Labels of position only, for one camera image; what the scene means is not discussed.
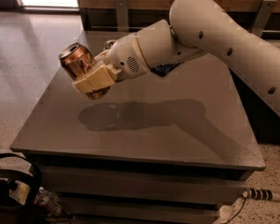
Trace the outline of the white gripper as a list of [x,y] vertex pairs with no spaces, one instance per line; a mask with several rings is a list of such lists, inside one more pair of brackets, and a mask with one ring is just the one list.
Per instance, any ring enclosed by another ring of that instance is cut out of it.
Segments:
[[94,60],[100,65],[72,83],[80,92],[99,91],[113,86],[117,80],[140,77],[149,70],[136,33],[118,39],[110,50],[102,51]]

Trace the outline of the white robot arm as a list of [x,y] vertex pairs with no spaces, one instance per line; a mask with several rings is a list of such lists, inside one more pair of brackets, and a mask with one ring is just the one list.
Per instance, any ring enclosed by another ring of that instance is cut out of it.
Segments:
[[118,79],[210,53],[280,117],[280,49],[238,25],[214,0],[174,0],[169,20],[118,39],[73,86],[94,94]]

